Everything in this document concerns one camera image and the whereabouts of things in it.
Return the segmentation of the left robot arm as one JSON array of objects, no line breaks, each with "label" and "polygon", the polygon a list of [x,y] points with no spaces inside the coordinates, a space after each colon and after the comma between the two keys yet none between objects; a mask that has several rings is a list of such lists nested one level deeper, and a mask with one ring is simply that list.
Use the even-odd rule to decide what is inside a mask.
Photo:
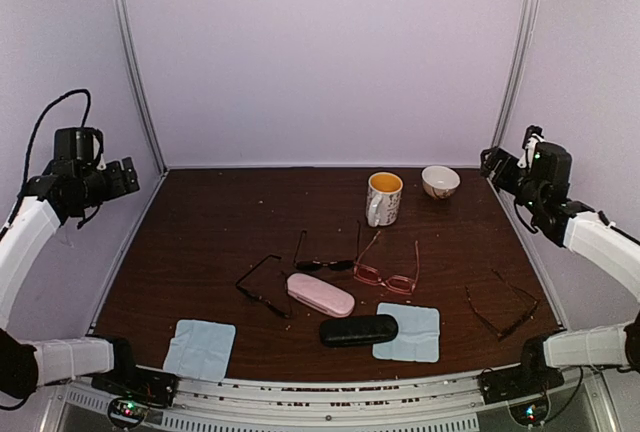
[{"label": "left robot arm", "polygon": [[[27,176],[1,229],[1,326],[7,328],[15,300],[33,263],[68,219],[86,225],[109,201],[139,191],[129,157],[105,162],[103,133],[91,127],[59,129],[53,158],[38,176]],[[125,339],[87,336],[20,342],[1,333],[1,392],[24,406],[37,389],[104,374],[123,396],[144,385]]]}]

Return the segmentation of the right aluminium frame post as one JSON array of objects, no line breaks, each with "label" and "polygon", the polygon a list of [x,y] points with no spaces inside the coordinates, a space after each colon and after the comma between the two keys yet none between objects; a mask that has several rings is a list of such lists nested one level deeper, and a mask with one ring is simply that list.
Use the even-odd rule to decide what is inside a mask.
[{"label": "right aluminium frame post", "polygon": [[491,146],[501,146],[512,116],[531,46],[540,0],[522,0],[516,42]]}]

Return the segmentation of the tortoise frame glasses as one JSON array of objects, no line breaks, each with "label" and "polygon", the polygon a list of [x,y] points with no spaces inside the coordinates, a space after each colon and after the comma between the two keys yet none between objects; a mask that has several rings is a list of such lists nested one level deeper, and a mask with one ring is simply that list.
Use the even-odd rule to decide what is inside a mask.
[{"label": "tortoise frame glasses", "polygon": [[503,342],[535,318],[541,299],[512,284],[497,270],[491,272],[495,279],[488,292],[477,294],[469,285],[464,291],[473,316],[491,336]]}]

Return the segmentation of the black glasses case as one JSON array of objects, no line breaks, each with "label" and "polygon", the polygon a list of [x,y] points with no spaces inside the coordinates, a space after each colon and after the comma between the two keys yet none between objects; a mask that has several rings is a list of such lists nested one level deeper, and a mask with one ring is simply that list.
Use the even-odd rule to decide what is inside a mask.
[{"label": "black glasses case", "polygon": [[388,314],[329,319],[320,324],[320,342],[331,348],[359,347],[394,340],[399,326]]}]

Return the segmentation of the thin black frame glasses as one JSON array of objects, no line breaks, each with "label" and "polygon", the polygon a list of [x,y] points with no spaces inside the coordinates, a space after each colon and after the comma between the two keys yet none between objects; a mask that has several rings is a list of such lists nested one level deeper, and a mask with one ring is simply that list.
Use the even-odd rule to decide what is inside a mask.
[{"label": "thin black frame glasses", "polygon": [[282,257],[267,254],[244,272],[234,286],[248,300],[266,307],[279,318],[289,320],[293,317],[293,310],[286,279]]}]

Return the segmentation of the front aluminium rail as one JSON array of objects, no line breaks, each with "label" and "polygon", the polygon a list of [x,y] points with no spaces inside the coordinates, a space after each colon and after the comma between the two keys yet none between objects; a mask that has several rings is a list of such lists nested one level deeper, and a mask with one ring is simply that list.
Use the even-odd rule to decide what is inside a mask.
[{"label": "front aluminium rail", "polygon": [[601,374],[567,369],[563,385],[488,403],[486,371],[347,383],[183,379],[172,406],[136,431],[618,431]]}]

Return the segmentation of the patterned mug yellow inside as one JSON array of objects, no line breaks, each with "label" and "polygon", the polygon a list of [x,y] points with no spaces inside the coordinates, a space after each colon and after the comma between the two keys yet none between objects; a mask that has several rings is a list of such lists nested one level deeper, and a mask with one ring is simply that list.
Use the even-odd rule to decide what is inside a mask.
[{"label": "patterned mug yellow inside", "polygon": [[393,225],[399,215],[404,183],[391,172],[377,172],[368,179],[366,220],[370,227]]}]

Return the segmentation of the left aluminium frame post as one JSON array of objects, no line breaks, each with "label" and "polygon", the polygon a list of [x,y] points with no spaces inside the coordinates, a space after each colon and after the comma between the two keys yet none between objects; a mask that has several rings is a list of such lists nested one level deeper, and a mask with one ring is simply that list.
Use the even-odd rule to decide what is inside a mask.
[{"label": "left aluminium frame post", "polygon": [[128,14],[127,1],[112,0],[112,2],[118,23],[128,81],[133,95],[134,104],[141,121],[143,134],[158,174],[165,175],[168,168],[161,151],[143,84],[143,77],[136,54],[134,37]]}]

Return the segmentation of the white ceramic bowl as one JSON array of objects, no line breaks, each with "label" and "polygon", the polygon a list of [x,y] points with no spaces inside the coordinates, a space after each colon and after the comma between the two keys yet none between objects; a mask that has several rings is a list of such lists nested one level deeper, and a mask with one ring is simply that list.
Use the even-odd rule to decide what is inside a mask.
[{"label": "white ceramic bowl", "polygon": [[424,192],[435,200],[445,200],[458,189],[461,179],[457,172],[445,166],[432,165],[421,172]]}]

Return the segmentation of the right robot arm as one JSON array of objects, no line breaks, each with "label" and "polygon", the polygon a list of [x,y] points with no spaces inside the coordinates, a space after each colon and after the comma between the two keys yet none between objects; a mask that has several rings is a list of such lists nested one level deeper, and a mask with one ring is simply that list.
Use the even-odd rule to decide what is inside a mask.
[{"label": "right robot arm", "polygon": [[[481,174],[494,188],[512,195],[531,215],[526,227],[560,248],[592,262],[633,296],[639,294],[639,242],[606,215],[569,198],[570,153],[544,139],[531,125],[515,157],[500,147],[480,154]],[[488,403],[511,400],[559,387],[565,367],[639,369],[639,322],[575,332],[557,332],[525,342],[518,365],[481,376]]]}]

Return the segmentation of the pink frame glasses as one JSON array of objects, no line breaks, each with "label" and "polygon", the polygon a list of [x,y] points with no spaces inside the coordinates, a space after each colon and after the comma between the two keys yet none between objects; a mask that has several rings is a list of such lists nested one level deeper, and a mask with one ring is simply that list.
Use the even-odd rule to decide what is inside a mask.
[{"label": "pink frame glasses", "polygon": [[380,231],[376,232],[364,250],[357,256],[353,266],[353,278],[369,286],[384,287],[390,292],[411,296],[414,293],[420,278],[421,263],[419,241],[416,240],[414,242],[414,274],[412,276],[394,274],[389,277],[384,277],[377,268],[363,262],[364,256],[376,244],[380,235]]}]

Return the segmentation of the black sunglasses dark lenses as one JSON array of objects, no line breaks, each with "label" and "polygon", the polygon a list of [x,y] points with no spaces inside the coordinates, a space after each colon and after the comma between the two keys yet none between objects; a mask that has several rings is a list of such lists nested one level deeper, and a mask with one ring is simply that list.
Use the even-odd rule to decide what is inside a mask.
[{"label": "black sunglasses dark lenses", "polygon": [[293,267],[299,272],[317,272],[322,269],[328,269],[335,272],[343,272],[350,270],[354,267],[356,259],[360,253],[360,240],[361,240],[361,222],[359,220],[356,221],[356,248],[355,254],[352,258],[341,259],[341,260],[318,260],[318,259],[309,259],[309,260],[299,260],[298,256],[302,249],[302,245],[306,239],[307,230],[302,229],[298,236],[298,242],[296,245],[295,253],[292,259]]}]

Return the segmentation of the blue cleaning cloth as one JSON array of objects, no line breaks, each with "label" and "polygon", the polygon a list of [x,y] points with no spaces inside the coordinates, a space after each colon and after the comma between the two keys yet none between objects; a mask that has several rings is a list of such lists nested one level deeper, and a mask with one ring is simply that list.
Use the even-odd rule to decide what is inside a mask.
[{"label": "blue cleaning cloth", "polygon": [[437,363],[440,359],[440,312],[436,308],[382,302],[379,315],[392,316],[398,325],[397,336],[372,347],[378,360]]},{"label": "blue cleaning cloth", "polygon": [[234,325],[181,319],[162,370],[181,378],[221,381],[226,377],[235,337]]}]

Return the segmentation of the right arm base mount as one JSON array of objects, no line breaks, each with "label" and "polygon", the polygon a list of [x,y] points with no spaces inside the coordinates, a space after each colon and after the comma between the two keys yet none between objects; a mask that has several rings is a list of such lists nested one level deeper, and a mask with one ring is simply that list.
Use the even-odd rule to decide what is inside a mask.
[{"label": "right arm base mount", "polygon": [[540,427],[551,418],[548,393],[563,384],[563,373],[546,364],[538,345],[526,345],[518,365],[485,369],[478,377],[484,403],[508,402],[511,418],[528,428]]}]

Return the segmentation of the pink glasses case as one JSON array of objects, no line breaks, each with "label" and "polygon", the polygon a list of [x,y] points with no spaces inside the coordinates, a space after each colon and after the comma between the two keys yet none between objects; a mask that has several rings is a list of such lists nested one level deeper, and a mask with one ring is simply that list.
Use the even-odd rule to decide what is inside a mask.
[{"label": "pink glasses case", "polygon": [[348,317],[355,308],[350,293],[307,274],[290,275],[286,287],[291,298],[329,317]]}]

